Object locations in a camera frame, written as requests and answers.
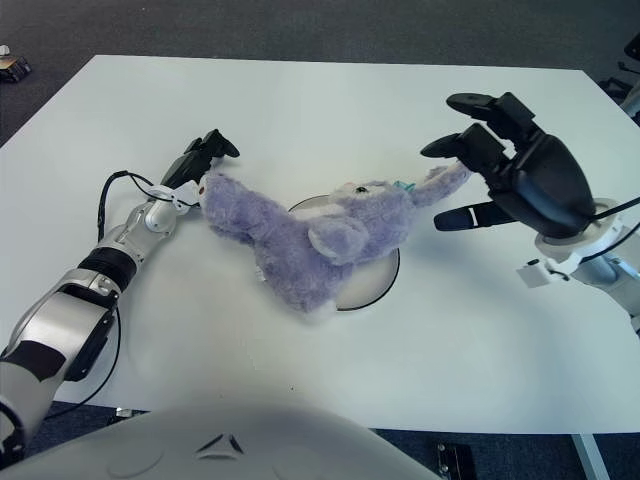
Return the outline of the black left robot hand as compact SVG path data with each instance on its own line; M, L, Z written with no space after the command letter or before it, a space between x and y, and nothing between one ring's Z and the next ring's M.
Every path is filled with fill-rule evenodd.
M184 153L171 164L160 184L177 189L189 181L199 183L208 170L222 164L225 158L239 156L237 147L218 129L214 129L188 145Z

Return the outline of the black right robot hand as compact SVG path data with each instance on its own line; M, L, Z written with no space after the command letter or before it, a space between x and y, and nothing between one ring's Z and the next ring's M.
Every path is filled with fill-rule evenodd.
M491 200L436 215L437 230L520 222L543 236L563 239L587 228L595 202L581 167L559 138L534 122L534 113L516 96L457 93L446 103L476 122L462 133L431 142L421 154L457 158L484 178Z

